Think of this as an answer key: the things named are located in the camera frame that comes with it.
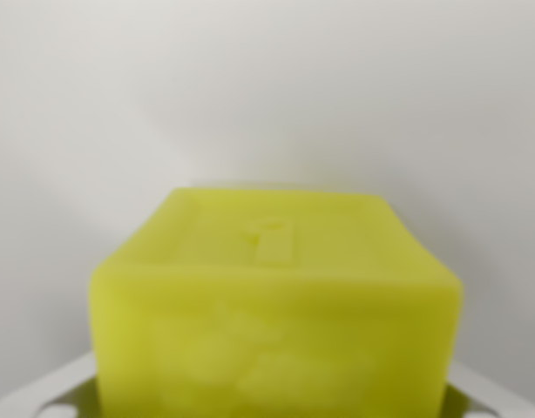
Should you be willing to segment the black silver gripper right finger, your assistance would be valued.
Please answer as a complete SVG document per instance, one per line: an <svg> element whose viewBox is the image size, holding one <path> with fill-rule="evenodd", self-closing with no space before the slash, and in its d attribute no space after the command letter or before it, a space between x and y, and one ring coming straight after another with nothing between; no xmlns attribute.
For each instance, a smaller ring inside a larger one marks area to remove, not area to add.
<svg viewBox="0 0 535 418"><path fill-rule="evenodd" d="M469 401L464 417L535 418L535 405L479 372L454 361L449 384Z"/></svg>

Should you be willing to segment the black silver gripper left finger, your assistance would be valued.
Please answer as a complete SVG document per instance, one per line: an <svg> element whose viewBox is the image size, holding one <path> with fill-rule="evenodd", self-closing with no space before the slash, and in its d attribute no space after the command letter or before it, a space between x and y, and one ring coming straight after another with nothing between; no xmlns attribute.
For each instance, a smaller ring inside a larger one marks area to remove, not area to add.
<svg viewBox="0 0 535 418"><path fill-rule="evenodd" d="M97 417L93 353L44 375L0 400L0 417Z"/></svg>

